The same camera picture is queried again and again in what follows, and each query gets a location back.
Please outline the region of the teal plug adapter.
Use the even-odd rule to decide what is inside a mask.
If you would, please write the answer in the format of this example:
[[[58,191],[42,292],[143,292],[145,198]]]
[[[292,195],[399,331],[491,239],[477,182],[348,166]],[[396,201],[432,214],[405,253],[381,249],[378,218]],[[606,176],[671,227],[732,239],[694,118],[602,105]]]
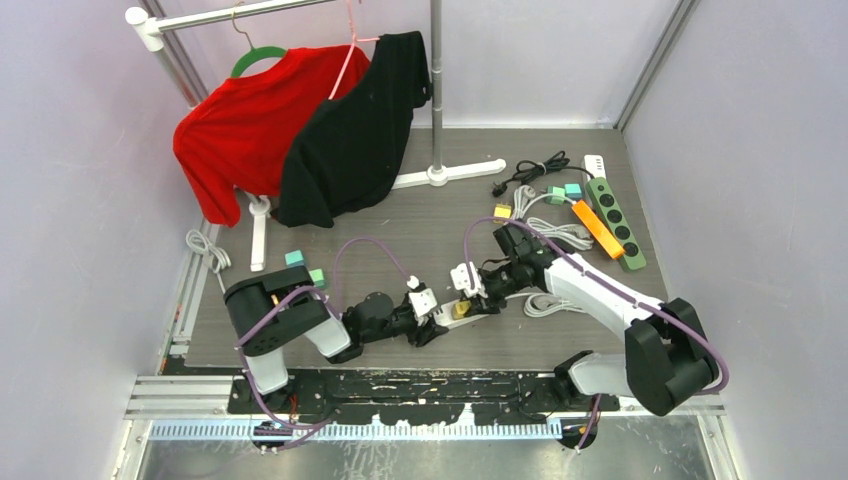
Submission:
[[[579,201],[583,198],[583,188],[578,183],[567,183],[564,185],[565,196],[574,201]]]

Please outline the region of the yellow plug adapter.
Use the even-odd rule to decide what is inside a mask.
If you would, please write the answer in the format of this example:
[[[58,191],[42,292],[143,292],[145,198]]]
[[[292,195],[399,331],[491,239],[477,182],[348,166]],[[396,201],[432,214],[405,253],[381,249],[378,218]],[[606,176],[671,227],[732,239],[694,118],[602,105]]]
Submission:
[[[511,219],[512,207],[507,204],[496,204],[493,209],[493,216],[498,219]]]

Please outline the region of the green plug adapter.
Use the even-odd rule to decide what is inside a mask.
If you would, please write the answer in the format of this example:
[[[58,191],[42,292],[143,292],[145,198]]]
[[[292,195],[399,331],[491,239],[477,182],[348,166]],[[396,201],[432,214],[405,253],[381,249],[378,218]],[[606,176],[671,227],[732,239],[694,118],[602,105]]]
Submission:
[[[551,205],[563,205],[567,200],[563,187],[549,186],[546,188],[545,194],[545,202]]]

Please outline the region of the green power strip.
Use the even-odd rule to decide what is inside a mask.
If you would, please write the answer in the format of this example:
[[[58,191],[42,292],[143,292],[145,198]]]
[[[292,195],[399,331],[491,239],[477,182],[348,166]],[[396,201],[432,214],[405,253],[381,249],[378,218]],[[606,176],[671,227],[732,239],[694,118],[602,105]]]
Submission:
[[[624,250],[618,258],[625,271],[633,272],[647,266],[646,257],[639,246],[630,225],[622,212],[609,183],[603,177],[595,177],[586,183],[586,194],[595,213]]]

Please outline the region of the white power strip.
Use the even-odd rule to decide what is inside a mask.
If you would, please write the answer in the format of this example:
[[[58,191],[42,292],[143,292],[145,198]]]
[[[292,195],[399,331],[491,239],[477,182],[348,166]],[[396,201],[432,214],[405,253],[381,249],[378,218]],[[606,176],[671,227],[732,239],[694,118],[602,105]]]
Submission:
[[[465,326],[475,322],[477,320],[481,320],[487,317],[487,314],[473,315],[469,317],[464,317],[460,319],[455,319],[452,315],[453,313],[453,303],[443,304],[440,306],[440,310],[434,314],[435,322],[445,327],[449,330],[453,330],[459,328],[461,326]]]
[[[582,160],[582,168],[586,170],[584,177],[586,181],[594,178],[605,178],[606,168],[604,158],[601,155],[585,155]]]

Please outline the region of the orange power strip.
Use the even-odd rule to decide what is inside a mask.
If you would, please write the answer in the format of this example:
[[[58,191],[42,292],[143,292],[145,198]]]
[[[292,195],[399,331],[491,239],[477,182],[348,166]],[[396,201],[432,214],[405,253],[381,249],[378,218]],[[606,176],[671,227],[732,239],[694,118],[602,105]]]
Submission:
[[[610,258],[619,259],[624,255],[623,246],[584,200],[573,202],[571,209]]]

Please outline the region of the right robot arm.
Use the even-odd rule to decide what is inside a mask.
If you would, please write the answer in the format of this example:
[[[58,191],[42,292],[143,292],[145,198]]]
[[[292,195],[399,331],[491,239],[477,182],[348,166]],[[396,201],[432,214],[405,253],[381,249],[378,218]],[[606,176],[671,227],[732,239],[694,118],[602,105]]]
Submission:
[[[689,398],[718,393],[729,383],[729,367],[689,302],[639,293],[520,221],[503,221],[493,235],[506,257],[498,270],[473,266],[470,247],[463,247],[459,267],[468,296],[501,301],[538,288],[573,303],[624,346],[621,354],[588,351],[561,364],[565,376],[554,387],[565,409],[580,410],[593,396],[625,396],[665,416]]]

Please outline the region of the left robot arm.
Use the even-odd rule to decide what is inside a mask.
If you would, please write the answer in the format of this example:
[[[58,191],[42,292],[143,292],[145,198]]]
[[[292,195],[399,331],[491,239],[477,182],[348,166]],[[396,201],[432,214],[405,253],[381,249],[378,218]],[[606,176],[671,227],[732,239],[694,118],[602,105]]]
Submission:
[[[373,292],[339,312],[308,278],[290,267],[239,281],[223,293],[240,352],[253,386],[252,398],[269,413],[285,409],[292,397],[284,346],[304,336],[332,364],[360,356],[368,343],[405,336],[423,347],[448,332],[436,321],[436,299],[412,278],[400,304]]]

